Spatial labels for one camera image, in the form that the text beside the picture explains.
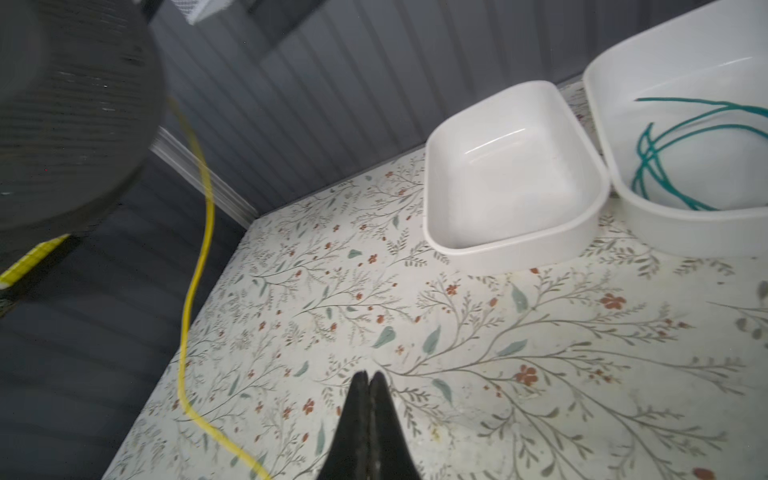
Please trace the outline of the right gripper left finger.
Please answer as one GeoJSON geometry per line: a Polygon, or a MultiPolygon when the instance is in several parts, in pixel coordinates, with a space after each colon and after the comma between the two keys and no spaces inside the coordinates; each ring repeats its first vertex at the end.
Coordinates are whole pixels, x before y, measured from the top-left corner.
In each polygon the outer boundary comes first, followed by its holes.
{"type": "Polygon", "coordinates": [[[353,375],[336,432],[317,480],[367,478],[369,433],[369,378],[353,375]]]}

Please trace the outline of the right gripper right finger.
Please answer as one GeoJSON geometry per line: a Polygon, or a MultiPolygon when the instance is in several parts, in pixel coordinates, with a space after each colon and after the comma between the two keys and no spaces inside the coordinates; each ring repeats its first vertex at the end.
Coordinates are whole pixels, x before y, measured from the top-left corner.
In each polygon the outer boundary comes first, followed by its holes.
{"type": "Polygon", "coordinates": [[[369,384],[368,443],[370,479],[421,480],[382,372],[376,372],[369,384]]]}

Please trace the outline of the dark grey foam spool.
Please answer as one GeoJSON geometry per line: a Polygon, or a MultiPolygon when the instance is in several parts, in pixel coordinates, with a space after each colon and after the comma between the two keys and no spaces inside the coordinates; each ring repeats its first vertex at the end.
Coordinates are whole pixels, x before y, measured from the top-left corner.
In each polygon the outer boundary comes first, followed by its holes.
{"type": "Polygon", "coordinates": [[[131,1],[1,5],[1,250],[99,223],[138,179],[165,108],[131,1]]]}

